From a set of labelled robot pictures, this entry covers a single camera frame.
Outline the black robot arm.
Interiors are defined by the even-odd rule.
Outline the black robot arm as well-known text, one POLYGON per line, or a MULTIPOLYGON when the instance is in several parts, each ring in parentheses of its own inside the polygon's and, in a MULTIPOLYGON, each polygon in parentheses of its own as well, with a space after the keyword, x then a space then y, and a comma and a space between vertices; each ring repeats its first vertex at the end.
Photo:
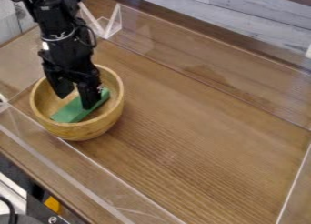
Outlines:
POLYGON ((37 55, 47 81, 59 98, 77 87, 81 106, 91 109, 101 99, 100 72, 91 58, 97 40, 77 16, 79 0, 9 0, 22 2, 39 25, 43 48, 37 55))

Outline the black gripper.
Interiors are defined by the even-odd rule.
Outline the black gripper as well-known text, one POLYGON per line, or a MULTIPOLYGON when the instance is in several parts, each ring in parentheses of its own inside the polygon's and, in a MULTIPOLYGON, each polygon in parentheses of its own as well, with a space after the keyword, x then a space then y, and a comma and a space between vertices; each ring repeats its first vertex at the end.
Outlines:
POLYGON ((91 109, 101 99, 100 72, 92 63, 96 41, 87 28, 40 32, 43 48, 37 55, 43 60, 47 81, 55 94, 64 99, 75 89, 84 109, 91 109))

